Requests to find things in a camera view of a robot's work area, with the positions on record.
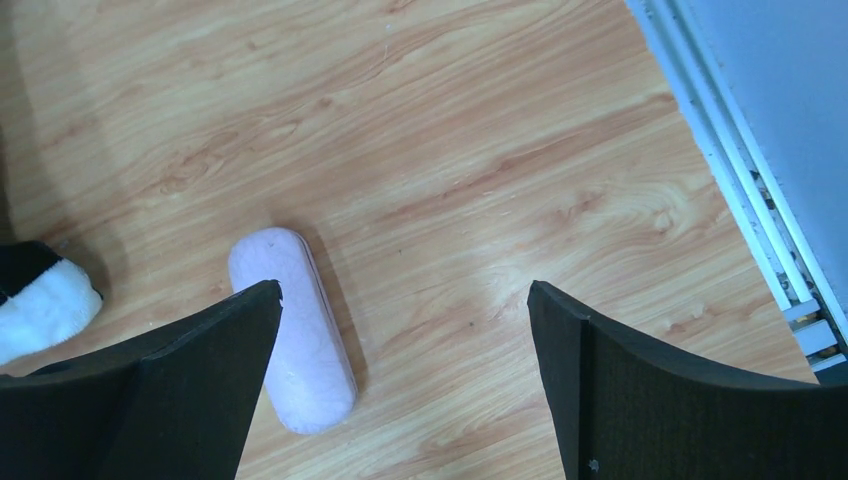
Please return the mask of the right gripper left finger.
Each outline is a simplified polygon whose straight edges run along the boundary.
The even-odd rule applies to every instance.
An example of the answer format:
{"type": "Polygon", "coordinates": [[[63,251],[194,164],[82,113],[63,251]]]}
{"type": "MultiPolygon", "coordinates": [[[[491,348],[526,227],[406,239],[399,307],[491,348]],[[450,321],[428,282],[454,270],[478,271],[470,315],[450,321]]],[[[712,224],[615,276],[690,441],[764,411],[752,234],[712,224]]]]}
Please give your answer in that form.
{"type": "Polygon", "coordinates": [[[5,479],[232,479],[277,337],[264,280],[184,319],[1,379],[5,479]]]}

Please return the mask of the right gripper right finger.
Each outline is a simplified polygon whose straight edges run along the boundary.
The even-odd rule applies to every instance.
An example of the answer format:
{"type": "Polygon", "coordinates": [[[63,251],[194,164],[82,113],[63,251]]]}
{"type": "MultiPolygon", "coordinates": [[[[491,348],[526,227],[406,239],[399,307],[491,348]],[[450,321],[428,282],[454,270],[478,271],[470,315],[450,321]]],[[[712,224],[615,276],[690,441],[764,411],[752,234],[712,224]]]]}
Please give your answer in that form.
{"type": "Polygon", "coordinates": [[[692,354],[536,281],[540,375],[570,479],[843,479],[847,389],[692,354]]]}

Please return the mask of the pink glasses case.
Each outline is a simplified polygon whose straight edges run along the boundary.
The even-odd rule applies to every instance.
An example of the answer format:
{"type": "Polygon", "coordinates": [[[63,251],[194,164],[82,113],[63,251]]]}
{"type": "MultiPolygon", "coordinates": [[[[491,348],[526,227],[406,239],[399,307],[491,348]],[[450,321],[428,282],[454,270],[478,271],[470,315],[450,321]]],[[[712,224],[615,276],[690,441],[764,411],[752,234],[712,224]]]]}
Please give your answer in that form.
{"type": "Polygon", "coordinates": [[[281,288],[279,329],[264,381],[279,421],[301,435],[342,423],[358,387],[305,239],[279,227],[251,233],[231,249],[228,270],[236,292],[263,280],[281,288]]]}

